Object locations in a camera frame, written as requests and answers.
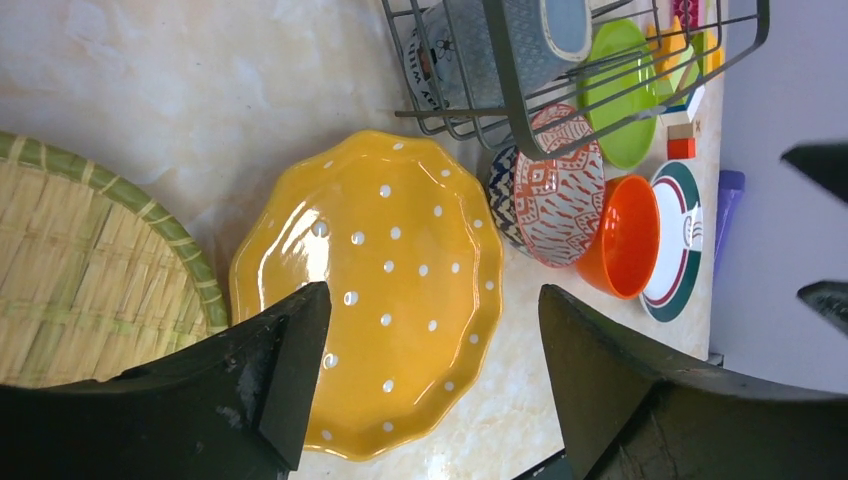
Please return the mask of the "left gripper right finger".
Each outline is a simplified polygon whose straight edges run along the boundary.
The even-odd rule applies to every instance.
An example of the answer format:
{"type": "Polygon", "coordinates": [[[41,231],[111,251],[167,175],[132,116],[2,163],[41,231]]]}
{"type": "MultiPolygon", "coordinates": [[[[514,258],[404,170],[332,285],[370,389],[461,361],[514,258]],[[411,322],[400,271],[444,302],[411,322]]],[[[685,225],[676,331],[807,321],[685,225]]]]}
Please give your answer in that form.
{"type": "Polygon", "coordinates": [[[574,479],[843,479],[847,398],[727,370],[606,317],[559,286],[538,298],[574,479]]]}

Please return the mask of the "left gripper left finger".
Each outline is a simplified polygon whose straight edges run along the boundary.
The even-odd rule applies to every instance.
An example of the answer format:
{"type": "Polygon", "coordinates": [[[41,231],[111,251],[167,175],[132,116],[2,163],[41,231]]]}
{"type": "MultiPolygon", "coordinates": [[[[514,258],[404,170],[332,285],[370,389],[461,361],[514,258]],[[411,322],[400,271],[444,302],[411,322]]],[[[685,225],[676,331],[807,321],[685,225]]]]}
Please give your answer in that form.
{"type": "Polygon", "coordinates": [[[5,479],[285,479],[299,467],[331,316],[305,285],[106,381],[1,388],[5,479]]]}

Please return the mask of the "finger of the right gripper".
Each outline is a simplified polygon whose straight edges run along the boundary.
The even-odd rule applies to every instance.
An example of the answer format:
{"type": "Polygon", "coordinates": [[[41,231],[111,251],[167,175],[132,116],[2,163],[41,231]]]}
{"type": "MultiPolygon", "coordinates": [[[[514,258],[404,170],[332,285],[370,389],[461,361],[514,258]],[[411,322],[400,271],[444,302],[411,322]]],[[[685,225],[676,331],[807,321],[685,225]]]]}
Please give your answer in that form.
{"type": "Polygon", "coordinates": [[[781,159],[847,203],[847,141],[802,143],[791,147],[781,159]]]}
{"type": "Polygon", "coordinates": [[[800,288],[797,297],[843,335],[847,334],[846,281],[818,281],[800,288]]]}

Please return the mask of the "orange bowl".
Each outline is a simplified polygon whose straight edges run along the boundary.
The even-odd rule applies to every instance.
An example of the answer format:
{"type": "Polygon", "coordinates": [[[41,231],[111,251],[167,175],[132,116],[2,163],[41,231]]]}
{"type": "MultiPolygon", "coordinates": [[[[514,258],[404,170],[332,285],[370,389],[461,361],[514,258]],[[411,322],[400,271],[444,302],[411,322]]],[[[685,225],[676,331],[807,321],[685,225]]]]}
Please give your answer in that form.
{"type": "Polygon", "coordinates": [[[651,184],[639,175],[620,176],[606,182],[600,226],[576,269],[595,289],[631,300],[646,288],[659,244],[660,215],[651,184]]]}

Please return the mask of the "blue red patterned bowl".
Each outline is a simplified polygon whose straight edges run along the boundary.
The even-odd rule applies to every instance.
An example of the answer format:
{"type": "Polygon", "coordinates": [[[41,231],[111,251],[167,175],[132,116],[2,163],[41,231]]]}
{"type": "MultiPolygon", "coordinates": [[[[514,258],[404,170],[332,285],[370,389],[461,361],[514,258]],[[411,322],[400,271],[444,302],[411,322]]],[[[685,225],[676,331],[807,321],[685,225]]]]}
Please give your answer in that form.
{"type": "Polygon", "coordinates": [[[532,160],[512,145],[489,167],[487,197],[496,226],[508,244],[551,268],[570,266],[586,253],[604,195],[596,141],[546,160],[532,160]]]}

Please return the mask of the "black wire dish rack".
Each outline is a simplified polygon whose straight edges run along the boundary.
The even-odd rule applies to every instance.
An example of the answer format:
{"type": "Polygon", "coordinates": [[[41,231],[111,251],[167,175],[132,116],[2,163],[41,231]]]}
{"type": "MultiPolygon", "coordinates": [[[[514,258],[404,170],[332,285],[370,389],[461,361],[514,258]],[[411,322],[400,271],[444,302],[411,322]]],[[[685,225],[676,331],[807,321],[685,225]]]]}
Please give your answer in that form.
{"type": "Polygon", "coordinates": [[[553,122],[535,116],[572,102],[588,134],[570,153],[597,142],[622,169],[647,154],[657,121],[695,109],[695,96],[731,66],[720,58],[732,19],[715,9],[697,25],[688,3],[656,1],[386,1],[386,17],[411,104],[401,116],[433,136],[476,139],[498,150],[496,133],[533,160],[557,155],[542,145],[553,122]]]}

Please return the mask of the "grey mug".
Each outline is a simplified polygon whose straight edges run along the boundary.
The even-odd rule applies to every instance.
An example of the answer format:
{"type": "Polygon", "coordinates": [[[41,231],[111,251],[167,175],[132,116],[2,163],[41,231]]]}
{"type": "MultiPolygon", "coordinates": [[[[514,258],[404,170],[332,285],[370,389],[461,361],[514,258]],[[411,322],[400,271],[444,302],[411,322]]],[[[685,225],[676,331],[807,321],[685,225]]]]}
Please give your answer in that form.
{"type": "Polygon", "coordinates": [[[533,92],[577,66],[591,49],[591,11],[581,0],[505,1],[504,28],[488,26],[481,1],[441,1],[404,47],[409,86],[425,110],[504,105],[490,35],[507,35],[520,84],[533,92]]]}

